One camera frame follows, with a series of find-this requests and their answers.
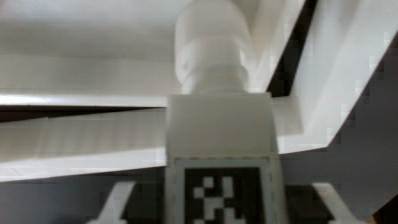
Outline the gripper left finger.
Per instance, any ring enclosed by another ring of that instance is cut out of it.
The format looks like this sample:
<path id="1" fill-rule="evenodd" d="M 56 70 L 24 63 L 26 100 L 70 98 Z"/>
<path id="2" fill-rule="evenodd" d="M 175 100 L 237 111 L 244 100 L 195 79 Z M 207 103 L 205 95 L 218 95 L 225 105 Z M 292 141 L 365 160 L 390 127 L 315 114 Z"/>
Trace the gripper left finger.
<path id="1" fill-rule="evenodd" d="M 97 217 L 84 224 L 163 224 L 163 190 L 157 183 L 113 184 Z"/>

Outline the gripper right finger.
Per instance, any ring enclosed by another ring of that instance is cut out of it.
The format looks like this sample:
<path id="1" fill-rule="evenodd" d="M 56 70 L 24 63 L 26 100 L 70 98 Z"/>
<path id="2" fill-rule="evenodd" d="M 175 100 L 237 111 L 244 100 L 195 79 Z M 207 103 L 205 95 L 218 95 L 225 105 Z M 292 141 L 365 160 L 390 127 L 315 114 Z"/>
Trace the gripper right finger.
<path id="1" fill-rule="evenodd" d="M 328 183 L 285 186 L 289 224 L 365 224 Z"/>

